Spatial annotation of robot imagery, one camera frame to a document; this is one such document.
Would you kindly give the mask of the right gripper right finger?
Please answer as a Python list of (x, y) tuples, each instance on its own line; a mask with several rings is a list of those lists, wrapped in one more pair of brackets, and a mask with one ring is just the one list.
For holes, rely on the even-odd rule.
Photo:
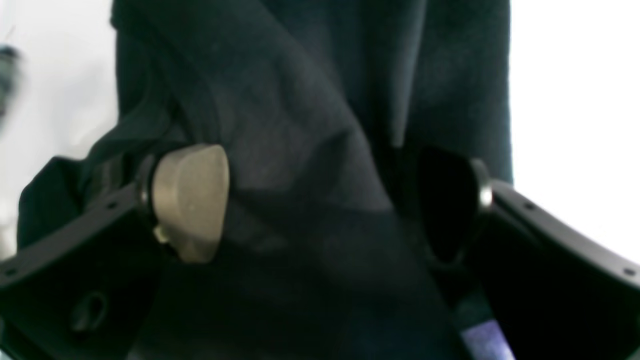
[(426, 146), (417, 189), (430, 250), (479, 282), (518, 360), (637, 360), (639, 264), (492, 178)]

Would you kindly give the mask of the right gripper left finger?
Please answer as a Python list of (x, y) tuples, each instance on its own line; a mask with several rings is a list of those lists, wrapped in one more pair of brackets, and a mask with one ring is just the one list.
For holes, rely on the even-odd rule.
[(12, 360), (123, 360), (164, 270), (206, 264), (222, 239), (226, 151), (198, 144), (119, 153), (87, 205), (1, 263), (1, 351)]

